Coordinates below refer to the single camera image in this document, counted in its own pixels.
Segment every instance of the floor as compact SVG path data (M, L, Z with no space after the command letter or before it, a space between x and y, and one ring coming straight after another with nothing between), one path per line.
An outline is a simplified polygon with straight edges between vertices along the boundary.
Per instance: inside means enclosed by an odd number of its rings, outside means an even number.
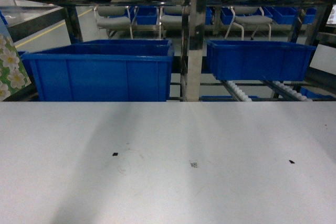
M105 30L99 30L96 26L92 7L77 7L77 13L79 16L80 28L84 41L90 41L95 39L107 39ZM250 33L246 33L246 39L249 40ZM175 55L181 55L181 33L179 31L168 31L166 34L168 39L173 41L175 48ZM129 38L128 32L118 32L114 38ZM134 38L158 38L157 32L134 32ZM203 55L206 55L206 40L207 39L224 39L223 35L213 36L212 33L206 33L204 41ZM229 34L229 40L240 40L240 32L232 31ZM298 43L305 43L304 34L298 38ZM255 36L255 40L267 40L267 32L258 32ZM287 41L287 32L273 32L272 41ZM23 40L15 43L19 51L39 51L48 48L62 47L70 44L67 28L64 22L59 22L51 27L48 27L40 32L33 34ZM179 74L172 74L172 82L180 82ZM203 74L202 83L214 83L218 82L212 76L212 74ZM247 95L256 95L260 98L269 98L272 95L272 91L268 87L243 87L242 90ZM221 86L201 86L200 96L217 96L217 95L229 95L224 87ZM171 86L171 97L180 96L180 86Z

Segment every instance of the chair seat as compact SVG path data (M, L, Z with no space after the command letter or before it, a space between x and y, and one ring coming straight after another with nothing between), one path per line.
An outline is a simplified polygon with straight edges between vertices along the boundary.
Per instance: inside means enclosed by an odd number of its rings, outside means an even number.
M182 16L163 15L161 23L164 26L182 26Z
M269 17L261 16L261 15L253 15L246 17L236 16L235 22L240 24L249 24L249 25L267 25L272 23L272 19Z
M129 17L102 18L97 20L97 26L104 29L129 27L131 20Z

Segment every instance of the white flower pattern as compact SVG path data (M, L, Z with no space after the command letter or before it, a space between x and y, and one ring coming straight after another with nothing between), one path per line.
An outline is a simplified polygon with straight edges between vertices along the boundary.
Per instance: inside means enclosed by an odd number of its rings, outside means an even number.
M10 86L13 89L14 88L20 89L25 84L25 77L18 69L11 71L7 78L8 80L11 81Z
M5 40L3 35L0 35L0 48L5 49L6 48L7 41Z
M4 61L3 66L5 68L9 68L11 71L19 68L18 63L20 62L20 59L16 56L15 51L9 51L7 48L5 48L4 53L0 55L0 59Z
M14 42L13 42L12 38L7 37L7 40L9 41L10 46L14 47Z
M5 100L7 97L10 96L10 92L8 90L8 85L4 84L0 81L0 102Z

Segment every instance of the white table surface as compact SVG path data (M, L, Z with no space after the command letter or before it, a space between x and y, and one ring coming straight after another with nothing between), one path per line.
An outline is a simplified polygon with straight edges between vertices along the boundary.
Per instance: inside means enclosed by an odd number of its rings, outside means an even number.
M3 102L0 122L1 224L336 223L334 102Z

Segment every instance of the chair leg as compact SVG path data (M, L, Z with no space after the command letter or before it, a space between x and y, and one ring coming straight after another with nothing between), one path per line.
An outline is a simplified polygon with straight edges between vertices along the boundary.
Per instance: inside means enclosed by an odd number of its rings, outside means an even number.
M232 23L234 26L238 26L242 31L241 31L241 40L244 40L244 35L245 35L245 31L244 31L244 27L236 22Z
M132 26L130 26L130 34L131 34L131 39L133 39L133 30L132 30Z
M268 41L271 41L271 33L272 33L272 28L271 24L268 24L269 30L268 30Z
M230 32L230 30L231 30L232 24L233 24L233 22L231 22L231 24L229 25L229 28L227 29L227 32L226 32L226 34L225 34L224 39L227 39L227 36L229 36L229 32Z
M159 39L161 39L161 22L159 23Z
M253 33L251 35L251 40L254 40L254 35L256 34L258 28L259 28L259 26L257 26L257 28L253 31Z

